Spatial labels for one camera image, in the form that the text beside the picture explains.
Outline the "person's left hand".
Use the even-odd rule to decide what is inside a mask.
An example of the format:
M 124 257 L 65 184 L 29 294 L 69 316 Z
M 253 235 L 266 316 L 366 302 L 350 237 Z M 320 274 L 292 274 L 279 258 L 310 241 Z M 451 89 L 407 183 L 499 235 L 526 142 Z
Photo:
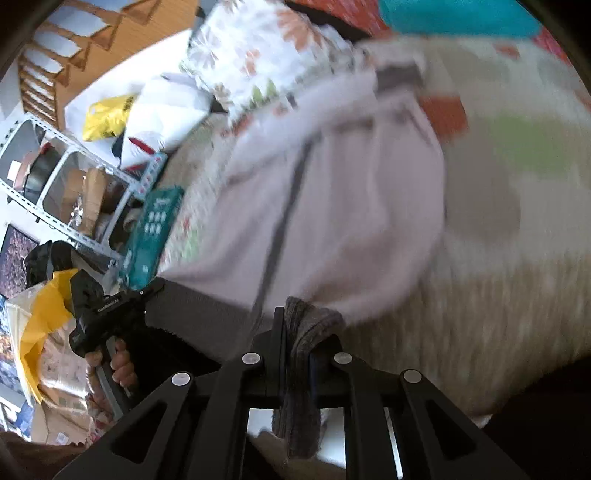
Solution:
M 130 360 L 129 352 L 123 340 L 114 342 L 115 353 L 111 356 L 110 367 L 113 370 L 112 379 L 123 388 L 132 387 L 137 380 L 134 365 Z M 98 379 L 96 369 L 102 363 L 102 353 L 99 350 L 90 352 L 84 357 L 86 361 L 86 376 L 89 392 L 95 400 L 104 399 L 102 387 Z

